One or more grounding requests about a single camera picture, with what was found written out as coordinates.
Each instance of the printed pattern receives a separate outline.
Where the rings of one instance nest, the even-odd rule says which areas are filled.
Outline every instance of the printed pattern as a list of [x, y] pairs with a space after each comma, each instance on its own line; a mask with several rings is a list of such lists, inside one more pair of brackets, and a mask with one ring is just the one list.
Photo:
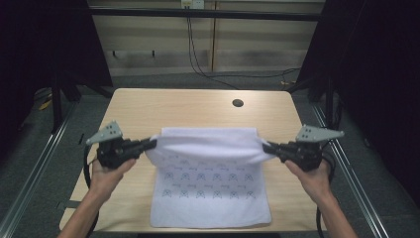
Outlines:
[[237, 162], [195, 162], [180, 156], [154, 160], [166, 199], [255, 199], [256, 167]]

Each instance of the black cable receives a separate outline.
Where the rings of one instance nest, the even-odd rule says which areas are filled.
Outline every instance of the black cable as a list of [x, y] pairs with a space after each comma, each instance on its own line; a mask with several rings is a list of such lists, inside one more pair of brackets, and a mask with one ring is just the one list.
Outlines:
[[327, 141], [322, 147], [321, 150], [324, 150], [331, 142], [332, 140]]
[[[204, 77], [206, 77], [206, 78], [208, 78], [208, 79], [210, 79], [210, 80], [213, 80], [213, 81], [217, 81], [217, 82], [223, 83], [223, 84], [225, 84], [225, 85], [227, 85], [227, 86], [229, 86], [229, 87], [235, 88], [235, 89], [239, 89], [238, 87], [236, 87], [236, 86], [234, 86], [234, 85], [232, 85], [232, 84], [229, 84], [229, 83], [224, 82], [224, 81], [216, 80], [216, 79], [214, 79], [214, 78], [215, 78], [215, 77], [250, 77], [250, 78], [269, 78], [269, 77], [278, 77], [278, 76], [281, 76], [281, 77], [283, 78], [283, 82], [284, 82], [283, 88], [282, 88], [281, 90], [284, 90], [284, 88], [285, 88], [285, 78], [284, 78], [284, 76], [285, 76], [286, 74], [289, 74], [289, 73], [294, 72], [294, 71], [296, 71], [296, 70], [300, 70], [300, 67], [296, 67], [296, 68], [289, 68], [289, 69], [286, 69], [286, 70], [284, 70], [282, 73], [277, 73], [277, 74], [272, 74], [272, 75], [258, 75], [258, 76], [256, 76], [256, 75], [243, 75], [243, 74], [218, 74], [218, 75], [208, 75], [208, 74], [206, 74], [206, 73], [205, 73], [205, 72], [201, 69], [200, 64], [199, 64], [199, 62], [198, 62], [197, 54], [196, 54], [196, 51], [195, 51], [194, 39], [193, 39], [193, 36], [192, 36], [192, 24], [191, 24], [191, 19], [190, 19], [190, 18], [187, 18], [187, 26], [188, 26], [188, 52], [189, 52], [189, 61], [190, 61], [191, 67], [192, 67], [192, 69], [193, 69], [193, 70], [194, 70], [194, 71], [195, 71], [198, 75], [200, 75], [200, 76], [204, 76]], [[196, 65], [197, 65], [197, 67], [198, 67], [198, 70], [199, 70], [199, 71], [197, 71], [197, 69], [195, 68], [195, 66], [194, 66], [194, 64], [193, 64], [193, 62], [192, 62], [191, 46], [192, 46], [192, 52], [193, 52], [193, 54], [194, 54], [194, 58], [195, 58], [195, 63], [196, 63]]]
[[[323, 146], [323, 149], [328, 144], [329, 144], [329, 142], [327, 142]], [[323, 151], [322, 152], [322, 158], [330, 166], [330, 172], [328, 173], [328, 182], [331, 184], [331, 182], [333, 181], [333, 178], [334, 178], [334, 173], [335, 173], [335, 170], [336, 170], [337, 163], [334, 160], [333, 155], [331, 155], [329, 152], [324, 152]], [[316, 228], [317, 228], [319, 237], [324, 238], [324, 233], [322, 232], [322, 227], [321, 227], [321, 210], [319, 209], [319, 206], [316, 207]]]
[[[195, 71], [198, 75], [200, 75], [200, 76], [204, 76], [204, 77], [206, 77], [206, 78], [208, 78], [208, 79], [210, 79], [210, 80], [213, 80], [213, 81], [216, 81], [216, 82], [219, 82], [219, 83], [225, 84], [225, 85], [227, 85], [227, 86], [229, 86], [229, 87], [232, 87], [232, 88], [234, 88], [234, 89], [239, 90], [239, 88], [238, 88], [238, 87], [236, 87], [236, 86], [234, 86], [234, 85], [232, 85], [232, 84], [229, 84], [229, 83], [224, 82], [224, 81], [221, 81], [221, 80], [214, 79], [214, 78], [212, 78], [212, 77], [210, 77], [210, 76], [208, 76], [208, 75], [206, 75], [206, 74], [204, 73], [204, 71], [203, 71], [203, 70], [201, 69], [201, 67], [200, 67], [200, 64], [198, 63], [197, 54], [195, 53], [195, 45], [194, 45], [194, 40], [193, 40], [193, 37], [192, 37], [191, 19], [190, 19], [190, 18], [187, 18], [187, 19], [186, 19], [186, 21], [187, 21], [187, 25], [188, 25], [188, 53], [189, 53], [189, 62], [191, 63], [191, 67], [192, 67], [192, 69], [193, 69], [193, 70], [194, 70], [194, 71]], [[191, 46], [192, 46], [192, 50], [193, 50], [193, 53], [194, 53], [195, 62], [196, 62], [196, 64], [197, 64], [198, 69], [200, 70], [199, 72], [197, 71], [197, 69], [194, 67], [194, 64], [192, 63]]]
[[[85, 146], [84, 147], [84, 156], [83, 156], [83, 174], [84, 174], [84, 180], [86, 181], [86, 185], [88, 188], [90, 188], [90, 183], [91, 183], [91, 179], [90, 179], [90, 170], [89, 170], [89, 165], [87, 163], [87, 155], [89, 154], [90, 151], [90, 146]], [[89, 237], [92, 233], [93, 230], [96, 227], [96, 224], [98, 223], [98, 219], [99, 219], [99, 211], [95, 216], [95, 220], [93, 221], [92, 225], [89, 228], [89, 231], [87, 232], [86, 237]]]
[[289, 88], [287, 88], [287, 92], [289, 92], [290, 94], [291, 93], [293, 93], [293, 92], [295, 92], [295, 91], [297, 91], [297, 90], [300, 90], [300, 89], [303, 89], [303, 88], [307, 88], [307, 87], [309, 87], [310, 85], [311, 85], [311, 83], [313, 83], [314, 81], [316, 80], [316, 76], [312, 76], [312, 77], [309, 77], [309, 78], [307, 78], [307, 79], [305, 79], [305, 80], [303, 80], [303, 81], [300, 81], [300, 82], [298, 82], [298, 83], [295, 83], [293, 86], [291, 86], [291, 87], [289, 87]]
[[343, 114], [343, 107], [344, 107], [344, 102], [342, 101], [341, 98], [339, 98], [339, 102], [337, 104], [336, 107], [336, 112], [335, 112], [335, 120], [333, 122], [333, 129], [334, 130], [338, 130], [340, 127], [340, 122], [342, 119], [342, 114]]

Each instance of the hand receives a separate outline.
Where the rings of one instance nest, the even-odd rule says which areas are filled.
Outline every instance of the hand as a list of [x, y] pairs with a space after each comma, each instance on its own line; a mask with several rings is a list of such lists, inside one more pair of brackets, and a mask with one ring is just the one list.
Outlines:
[[135, 163], [135, 159], [130, 159], [118, 169], [111, 170], [102, 167], [98, 160], [94, 160], [92, 162], [92, 180], [88, 192], [96, 196], [101, 202], [107, 201], [117, 184], [123, 178], [124, 173], [129, 171]]
[[324, 160], [318, 169], [310, 172], [304, 172], [291, 160], [287, 160], [285, 164], [299, 178], [306, 193], [315, 203], [319, 204], [323, 198], [332, 194], [328, 181], [329, 166]]

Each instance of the aluminum rail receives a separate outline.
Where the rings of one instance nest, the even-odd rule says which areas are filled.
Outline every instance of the aluminum rail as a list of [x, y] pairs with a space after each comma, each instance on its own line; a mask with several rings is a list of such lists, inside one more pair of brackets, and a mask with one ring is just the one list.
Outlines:
[[44, 171], [47, 169], [47, 166], [55, 152], [56, 147], [58, 146], [59, 141], [61, 140], [62, 135], [68, 124], [68, 119], [70, 118], [76, 103], [73, 102], [70, 104], [70, 107], [67, 111], [66, 117], [64, 118], [61, 126], [56, 130], [56, 132], [50, 135], [50, 138], [44, 147], [41, 155], [38, 157], [37, 163], [32, 169], [30, 175], [25, 181], [24, 186], [19, 192], [17, 198], [13, 202], [12, 206], [7, 211], [5, 217], [0, 223], [0, 237], [1, 238], [11, 238], [13, 233], [16, 230], [16, 227], [19, 224], [36, 188], [38, 183], [41, 180], [41, 177], [44, 174]]
[[134, 17], [178, 17], [178, 18], [221, 18], [221, 19], [254, 19], [341, 23], [349, 19], [343, 16], [327, 16], [317, 13], [281, 13], [281, 12], [251, 12], [198, 9], [149, 9], [99, 7], [88, 8], [41, 8], [43, 14], [87, 14], [96, 16], [134, 16]]
[[[322, 127], [326, 127], [327, 124], [325, 122], [325, 115], [319, 105], [313, 105], [313, 110], [315, 115], [318, 119], [318, 122]], [[343, 170], [343, 174], [348, 181], [353, 194], [355, 195], [356, 200], [361, 207], [361, 210], [367, 220], [367, 224], [369, 225], [371, 231], [373, 232], [374, 237], [376, 238], [389, 238], [385, 227], [380, 220], [379, 215], [377, 214], [375, 208], [373, 207], [368, 195], [366, 194], [364, 188], [362, 187], [361, 182], [359, 181], [358, 176], [356, 175], [355, 171], [353, 170], [350, 161], [344, 152], [340, 142], [335, 139], [330, 141], [331, 149], [333, 150], [334, 155], [337, 158], [337, 163], [340, 165], [341, 169]]]

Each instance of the gray floor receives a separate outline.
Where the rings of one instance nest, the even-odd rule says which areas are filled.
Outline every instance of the gray floor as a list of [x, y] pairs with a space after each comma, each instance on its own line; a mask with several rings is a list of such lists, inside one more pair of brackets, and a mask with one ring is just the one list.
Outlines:
[[[276, 77], [239, 77], [222, 76], [217, 80], [228, 82], [240, 89], [252, 90], [282, 90], [284, 86], [292, 85], [298, 71]], [[241, 71], [223, 72], [225, 75], [272, 75], [281, 74], [280, 71]], [[118, 87], [158, 87], [158, 88], [210, 88], [232, 89], [226, 84], [199, 76], [196, 73], [154, 73], [151, 75], [113, 75], [114, 88]], [[59, 232], [58, 223], [62, 210], [56, 208], [59, 202], [67, 201], [72, 193], [75, 182], [82, 168], [84, 139], [94, 134], [109, 104], [109, 99], [98, 95], [88, 88], [80, 87], [82, 98], [80, 102], [71, 104], [63, 99], [64, 112], [68, 108], [69, 119], [65, 132], [52, 154], [46, 170], [40, 177], [40, 182], [30, 195], [30, 200], [22, 217], [18, 217], [18, 224], [13, 237], [54, 237]], [[8, 154], [8, 160], [0, 167], [0, 220], [14, 204], [20, 189], [27, 182], [33, 167], [45, 144], [51, 136], [53, 126], [52, 108], [38, 110], [43, 102], [45, 92], [36, 96], [34, 108], [27, 118], [19, 134], [15, 146]], [[319, 125], [313, 111], [313, 105], [308, 102], [306, 91], [301, 90], [292, 94], [296, 109], [302, 123]], [[352, 121], [350, 115], [344, 111], [341, 130], [346, 137], [340, 140], [349, 160], [360, 179], [373, 207], [376, 209], [389, 237], [420, 237], [420, 213], [404, 189], [384, 168], [380, 156], [375, 150], [365, 146], [364, 134]], [[374, 237], [360, 205], [349, 187], [348, 182], [338, 169], [332, 184], [333, 191], [341, 202], [341, 206], [355, 227], [360, 237]], [[141, 237], [156, 237], [143, 234]], [[314, 232], [293, 232], [281, 234], [237, 234], [229, 237], [318, 237]], [[137, 234], [117, 234], [95, 232], [92, 237], [137, 237]]]

